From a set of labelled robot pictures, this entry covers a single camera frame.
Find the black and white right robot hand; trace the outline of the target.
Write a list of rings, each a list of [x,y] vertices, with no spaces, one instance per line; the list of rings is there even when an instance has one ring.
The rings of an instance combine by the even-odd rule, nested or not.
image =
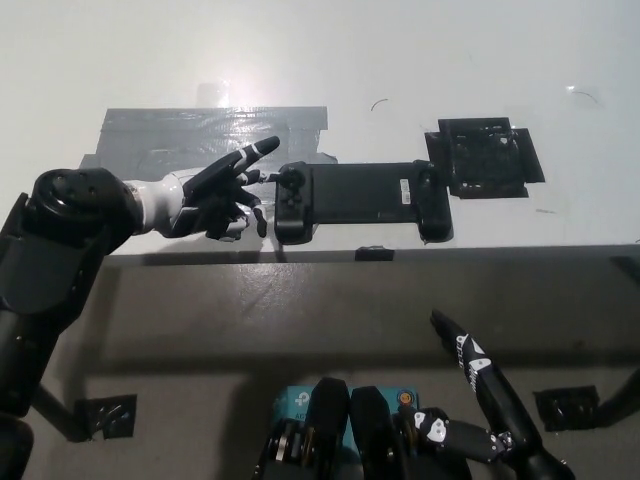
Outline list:
[[[501,461],[523,474],[548,455],[519,396],[491,356],[463,327],[434,310],[430,322],[445,350],[457,361],[489,426],[403,407],[399,413],[418,442],[440,452],[485,464]]]

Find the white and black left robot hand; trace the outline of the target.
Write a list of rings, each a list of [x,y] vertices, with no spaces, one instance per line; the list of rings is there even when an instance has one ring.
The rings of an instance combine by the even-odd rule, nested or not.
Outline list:
[[[280,146],[271,136],[234,150],[205,168],[173,171],[159,181],[128,180],[140,213],[139,234],[156,231],[166,238],[204,233],[219,241],[236,241],[256,220],[259,237],[268,222],[260,198],[245,188],[274,182],[278,175],[253,165]]]

